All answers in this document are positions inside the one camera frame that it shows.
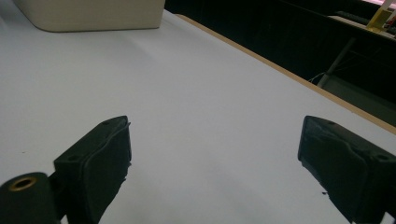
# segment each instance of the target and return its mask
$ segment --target screw hole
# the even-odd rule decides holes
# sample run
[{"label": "screw hole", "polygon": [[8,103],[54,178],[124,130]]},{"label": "screw hole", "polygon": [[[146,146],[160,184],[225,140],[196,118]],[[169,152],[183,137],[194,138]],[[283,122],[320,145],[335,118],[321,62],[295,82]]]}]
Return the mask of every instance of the screw hole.
[{"label": "screw hole", "polygon": [[28,176],[28,177],[18,179],[16,181],[14,181],[14,183],[12,183],[11,186],[9,186],[9,190],[20,191],[20,190],[28,189],[28,188],[32,187],[36,181],[37,181],[37,179],[33,176]]}]

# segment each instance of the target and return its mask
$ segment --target black plastic part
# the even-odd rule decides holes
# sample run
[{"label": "black plastic part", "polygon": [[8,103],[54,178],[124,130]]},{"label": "black plastic part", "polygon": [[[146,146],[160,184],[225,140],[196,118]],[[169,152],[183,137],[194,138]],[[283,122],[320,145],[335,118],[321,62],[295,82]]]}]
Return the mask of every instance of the black plastic part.
[{"label": "black plastic part", "polygon": [[1,186],[0,223],[58,223],[50,182],[45,174],[20,175]]},{"label": "black plastic part", "polygon": [[55,173],[15,177],[0,188],[0,224],[96,224],[131,165],[126,116],[106,120],[54,161]]},{"label": "black plastic part", "polygon": [[106,120],[82,137],[54,161],[53,182],[59,217],[69,223],[98,223],[125,180],[131,160],[127,117]]},{"label": "black plastic part", "polygon": [[380,223],[395,204],[395,156],[334,122],[305,117],[298,159],[349,222]]}]

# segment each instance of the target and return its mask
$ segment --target table edge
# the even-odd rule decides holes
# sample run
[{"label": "table edge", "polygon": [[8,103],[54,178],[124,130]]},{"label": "table edge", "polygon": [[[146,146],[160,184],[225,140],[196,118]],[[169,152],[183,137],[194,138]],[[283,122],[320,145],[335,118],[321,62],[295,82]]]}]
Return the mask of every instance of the table edge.
[{"label": "table edge", "polygon": [[335,96],[335,95],[333,95],[333,94],[331,94],[331,93],[319,88],[318,86],[306,81],[305,79],[296,76],[291,71],[289,71],[289,70],[277,65],[276,63],[273,63],[273,62],[263,58],[261,55],[251,51],[250,49],[246,49],[245,47],[237,44],[236,42],[232,41],[231,39],[229,39],[229,38],[227,38],[227,37],[225,37],[223,35],[220,35],[220,34],[216,33],[215,31],[203,26],[201,23],[199,23],[197,21],[194,21],[194,20],[190,19],[189,17],[181,15],[181,14],[175,14],[175,15],[178,16],[179,18],[181,18],[183,21],[186,21],[189,24],[191,24],[191,25],[193,25],[193,26],[205,31],[206,33],[208,33],[210,35],[213,35],[217,39],[219,39],[219,40],[231,45],[232,47],[234,47],[236,49],[241,50],[242,52],[246,53],[247,55],[249,55],[249,56],[251,56],[251,57],[253,57],[253,58],[257,59],[257,60],[259,60],[260,62],[271,66],[276,71],[278,71],[278,72],[282,73],[283,75],[285,75],[285,76],[287,76],[287,77],[299,82],[300,84],[306,86],[307,88],[311,89],[312,91],[315,91],[315,92],[319,93],[320,95],[322,95],[322,96],[326,97],[327,99],[335,102],[336,104],[344,107],[345,109],[351,111],[352,113],[357,114],[358,116],[369,120],[373,124],[375,124],[375,125],[383,128],[383,129],[387,130],[390,133],[396,134],[396,127],[386,123],[384,120],[379,119],[379,118],[377,118],[377,117],[365,112],[364,110],[362,110],[362,109],[360,109],[360,108],[358,108],[358,107],[356,107],[356,106],[344,101],[343,99],[341,99],[341,98],[339,98],[339,97],[337,97],[337,96]]}]

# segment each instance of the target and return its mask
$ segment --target white box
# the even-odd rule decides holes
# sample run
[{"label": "white box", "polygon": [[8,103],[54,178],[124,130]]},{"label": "white box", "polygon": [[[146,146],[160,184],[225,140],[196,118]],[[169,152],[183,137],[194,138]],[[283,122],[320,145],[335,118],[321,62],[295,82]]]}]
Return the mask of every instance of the white box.
[{"label": "white box", "polygon": [[158,28],[165,0],[14,0],[39,29],[50,32]]}]

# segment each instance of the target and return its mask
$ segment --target white tabletop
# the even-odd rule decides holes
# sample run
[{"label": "white tabletop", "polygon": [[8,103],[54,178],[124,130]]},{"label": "white tabletop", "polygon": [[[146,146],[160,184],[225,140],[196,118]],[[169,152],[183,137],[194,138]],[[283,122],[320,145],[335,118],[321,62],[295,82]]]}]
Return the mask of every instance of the white tabletop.
[{"label": "white tabletop", "polygon": [[297,160],[304,116],[396,152],[393,133],[169,12],[156,30],[54,34],[0,0],[1,183],[51,174],[119,115],[133,165],[101,223],[347,223]]}]

